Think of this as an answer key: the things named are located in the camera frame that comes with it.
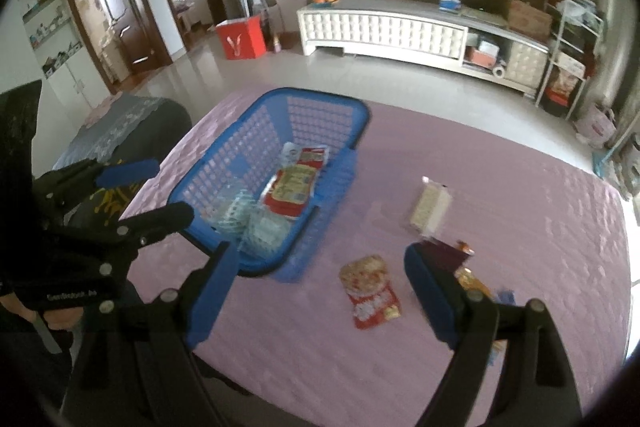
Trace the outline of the person left hand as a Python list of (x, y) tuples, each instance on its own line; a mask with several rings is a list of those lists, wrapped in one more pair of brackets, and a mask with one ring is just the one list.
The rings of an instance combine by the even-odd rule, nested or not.
[[(50, 310), (43, 313), (43, 321), (52, 331), (68, 331), (79, 323), (85, 310), (70, 308)], [(4, 331), (27, 332), (34, 328), (38, 313), (26, 308), (15, 294), (1, 297), (1, 329)]]

